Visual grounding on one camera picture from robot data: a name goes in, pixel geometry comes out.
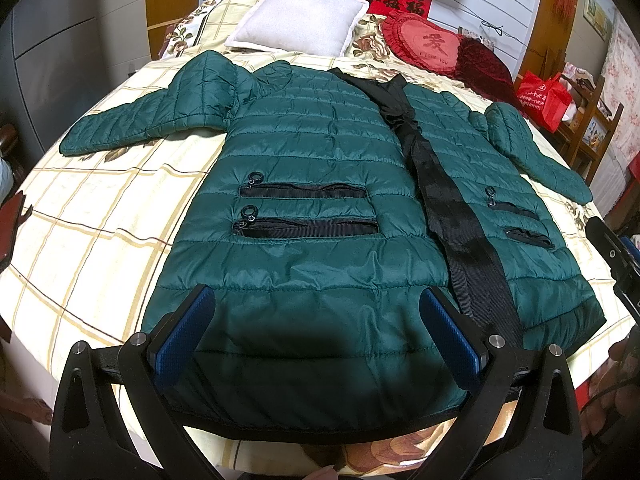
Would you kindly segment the red heart-shaped cushion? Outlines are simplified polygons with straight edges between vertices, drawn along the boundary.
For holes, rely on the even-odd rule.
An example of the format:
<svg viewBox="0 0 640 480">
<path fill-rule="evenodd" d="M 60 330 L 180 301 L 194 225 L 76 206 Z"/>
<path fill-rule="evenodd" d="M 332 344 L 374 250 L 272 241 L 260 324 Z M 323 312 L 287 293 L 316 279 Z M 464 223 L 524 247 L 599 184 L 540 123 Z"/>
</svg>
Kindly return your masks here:
<svg viewBox="0 0 640 480">
<path fill-rule="evenodd" d="M 387 47 L 401 61 L 442 76 L 457 69 L 461 37 L 414 13 L 394 11 L 381 25 Z"/>
</svg>

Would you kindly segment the dark red velvet cushion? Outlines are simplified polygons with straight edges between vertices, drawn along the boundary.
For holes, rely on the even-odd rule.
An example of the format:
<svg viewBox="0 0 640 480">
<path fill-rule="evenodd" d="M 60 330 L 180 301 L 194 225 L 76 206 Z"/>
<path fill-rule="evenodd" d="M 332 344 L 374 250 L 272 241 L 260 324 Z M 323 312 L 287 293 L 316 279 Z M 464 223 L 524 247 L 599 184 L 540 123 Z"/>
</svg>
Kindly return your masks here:
<svg viewBox="0 0 640 480">
<path fill-rule="evenodd" d="M 517 110 L 521 108 L 508 68 L 478 40 L 460 39 L 454 74 L 458 81 L 485 99 L 511 104 Z"/>
</svg>

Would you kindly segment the floral pink curtain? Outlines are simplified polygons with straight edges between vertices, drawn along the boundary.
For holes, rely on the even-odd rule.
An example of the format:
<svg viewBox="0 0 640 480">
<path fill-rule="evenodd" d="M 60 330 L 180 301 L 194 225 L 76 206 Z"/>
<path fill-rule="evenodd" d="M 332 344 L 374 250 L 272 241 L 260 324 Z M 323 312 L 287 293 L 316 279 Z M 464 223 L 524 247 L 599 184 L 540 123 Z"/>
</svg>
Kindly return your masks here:
<svg viewBox="0 0 640 480">
<path fill-rule="evenodd" d="M 639 153 L 639 43 L 620 11 L 615 13 L 601 74 L 602 99 L 612 112 L 624 109 L 612 143 L 629 166 Z"/>
</svg>

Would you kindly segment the grey wardrobe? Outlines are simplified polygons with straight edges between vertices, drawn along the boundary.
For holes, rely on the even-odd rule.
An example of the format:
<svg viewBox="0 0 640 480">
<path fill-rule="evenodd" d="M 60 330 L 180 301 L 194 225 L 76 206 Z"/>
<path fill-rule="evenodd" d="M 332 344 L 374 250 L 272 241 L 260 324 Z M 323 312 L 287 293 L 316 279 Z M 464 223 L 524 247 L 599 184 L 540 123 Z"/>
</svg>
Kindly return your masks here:
<svg viewBox="0 0 640 480">
<path fill-rule="evenodd" d="M 144 0 L 17 0 L 1 23 L 1 118 L 32 169 L 89 108 L 150 62 Z"/>
</svg>

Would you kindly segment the dark green quilted puffer jacket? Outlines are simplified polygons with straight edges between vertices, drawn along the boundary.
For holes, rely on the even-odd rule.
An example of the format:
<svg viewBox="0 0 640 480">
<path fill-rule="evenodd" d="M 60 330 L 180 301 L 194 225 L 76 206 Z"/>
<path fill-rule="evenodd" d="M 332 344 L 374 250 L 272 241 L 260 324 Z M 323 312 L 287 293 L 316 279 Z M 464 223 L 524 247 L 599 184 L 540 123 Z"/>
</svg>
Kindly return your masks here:
<svg viewBox="0 0 640 480">
<path fill-rule="evenodd" d="M 87 155 L 191 129 L 224 136 L 142 326 L 192 289 L 215 312 L 169 405 L 230 437 L 387 438 L 456 414 L 463 391 L 419 313 L 427 289 L 508 344 L 582 346 L 604 324 L 544 201 L 591 194 L 521 113 L 447 91 L 206 52 L 166 88 L 81 118 Z"/>
</svg>

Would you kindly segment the red shopping bag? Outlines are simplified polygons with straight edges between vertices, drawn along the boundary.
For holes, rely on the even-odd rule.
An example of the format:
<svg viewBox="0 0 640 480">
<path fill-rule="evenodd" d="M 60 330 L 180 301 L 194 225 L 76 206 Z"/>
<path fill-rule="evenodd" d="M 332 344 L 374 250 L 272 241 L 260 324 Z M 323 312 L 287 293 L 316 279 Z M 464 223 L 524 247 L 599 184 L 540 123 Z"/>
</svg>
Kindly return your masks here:
<svg viewBox="0 0 640 480">
<path fill-rule="evenodd" d="M 561 73 L 541 79 L 529 70 L 525 73 L 516 96 L 524 113 L 538 126 L 555 132 L 573 102 L 572 96 L 561 82 Z"/>
</svg>

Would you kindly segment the white square pillow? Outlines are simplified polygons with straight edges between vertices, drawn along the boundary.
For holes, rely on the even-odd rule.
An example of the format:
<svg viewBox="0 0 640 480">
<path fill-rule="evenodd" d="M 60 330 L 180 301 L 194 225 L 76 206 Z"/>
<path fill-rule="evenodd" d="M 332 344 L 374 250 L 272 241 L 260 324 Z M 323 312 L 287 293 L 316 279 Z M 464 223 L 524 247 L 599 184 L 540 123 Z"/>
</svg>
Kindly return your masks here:
<svg viewBox="0 0 640 480">
<path fill-rule="evenodd" d="M 232 49 L 344 55 L 366 0 L 259 0 L 226 40 Z"/>
</svg>

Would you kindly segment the wooden shelf rack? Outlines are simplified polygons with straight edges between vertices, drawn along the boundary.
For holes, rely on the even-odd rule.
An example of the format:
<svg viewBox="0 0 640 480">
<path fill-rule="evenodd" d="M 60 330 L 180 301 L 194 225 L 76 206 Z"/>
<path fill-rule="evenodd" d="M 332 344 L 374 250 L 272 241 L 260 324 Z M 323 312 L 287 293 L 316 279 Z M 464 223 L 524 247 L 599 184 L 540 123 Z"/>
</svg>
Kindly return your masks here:
<svg viewBox="0 0 640 480">
<path fill-rule="evenodd" d="M 574 122 L 561 122 L 555 133 L 562 141 L 560 154 L 568 166 L 591 184 L 611 143 L 622 117 L 624 106 L 612 112 L 602 98 L 605 76 L 600 75 L 593 86 L 588 79 L 572 79 L 562 75 L 580 97 L 582 107 L 576 107 Z"/>
</svg>

